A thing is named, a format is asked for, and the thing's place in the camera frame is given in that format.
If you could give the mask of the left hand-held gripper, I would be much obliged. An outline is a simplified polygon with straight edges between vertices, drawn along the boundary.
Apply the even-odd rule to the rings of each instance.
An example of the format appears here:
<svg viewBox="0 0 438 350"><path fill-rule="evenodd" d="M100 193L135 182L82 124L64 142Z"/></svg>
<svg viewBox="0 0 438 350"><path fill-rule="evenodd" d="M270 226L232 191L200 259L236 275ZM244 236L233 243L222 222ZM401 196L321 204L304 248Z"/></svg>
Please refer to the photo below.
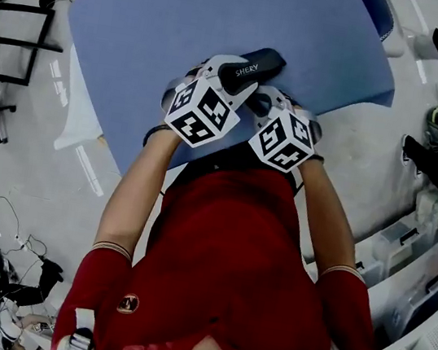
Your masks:
<svg viewBox="0 0 438 350"><path fill-rule="evenodd" d="M226 64L243 63L236 55L214 55L169 86L164 122L189 147L196 148L225 137L240 122L237 109L256 91L247 82L235 94L229 93L217 75Z"/></svg>

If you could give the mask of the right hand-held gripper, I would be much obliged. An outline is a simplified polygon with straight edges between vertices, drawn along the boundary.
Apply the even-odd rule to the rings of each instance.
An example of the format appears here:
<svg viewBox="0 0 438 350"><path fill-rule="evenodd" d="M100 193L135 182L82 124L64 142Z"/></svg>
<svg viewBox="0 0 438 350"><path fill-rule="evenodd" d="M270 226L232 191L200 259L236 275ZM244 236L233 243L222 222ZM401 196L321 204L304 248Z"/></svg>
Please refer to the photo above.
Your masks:
<svg viewBox="0 0 438 350"><path fill-rule="evenodd" d="M247 100L256 120L256 133L248 145L259 160L282 173L314 154L311 130L313 116L275 86L257 88L256 97Z"/></svg>

